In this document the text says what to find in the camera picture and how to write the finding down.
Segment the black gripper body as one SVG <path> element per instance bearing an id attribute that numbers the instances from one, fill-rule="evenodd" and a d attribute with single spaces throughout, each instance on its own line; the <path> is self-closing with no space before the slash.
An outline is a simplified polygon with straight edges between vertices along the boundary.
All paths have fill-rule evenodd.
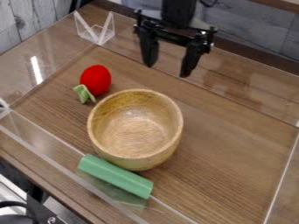
<path id="1" fill-rule="evenodd" d="M 135 33 L 139 37 L 140 29 L 155 32 L 158 40 L 186 47 L 188 42 L 196 35 L 206 36 L 206 53 L 211 52 L 214 45 L 214 35 L 219 28 L 207 24 L 196 17 L 191 19 L 188 27 L 176 28 L 174 24 L 163 21 L 162 12 L 159 10 L 135 10 Z"/>

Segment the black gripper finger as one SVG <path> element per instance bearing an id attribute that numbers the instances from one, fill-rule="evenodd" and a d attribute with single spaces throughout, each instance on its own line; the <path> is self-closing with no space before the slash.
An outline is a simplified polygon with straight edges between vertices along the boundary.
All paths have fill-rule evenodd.
<path id="1" fill-rule="evenodd" d="M 206 36 L 196 35 L 186 46 L 186 54 L 182 59 L 180 77 L 187 78 L 198 66 L 202 55 L 206 53 Z"/>
<path id="2" fill-rule="evenodd" d="M 146 28 L 140 29 L 140 49 L 143 62 L 148 67 L 152 67 L 159 58 L 159 40 L 154 31 Z"/>

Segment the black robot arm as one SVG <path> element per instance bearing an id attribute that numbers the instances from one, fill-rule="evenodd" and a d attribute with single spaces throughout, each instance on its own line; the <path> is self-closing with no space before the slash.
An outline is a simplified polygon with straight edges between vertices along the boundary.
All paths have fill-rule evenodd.
<path id="1" fill-rule="evenodd" d="M 135 34 L 142 59 L 152 67 L 159 59 L 159 41 L 186 48 L 180 77 L 187 78 L 202 55 L 211 52 L 218 27 L 195 17 L 196 0 L 163 0 L 160 10 L 135 10 Z"/>

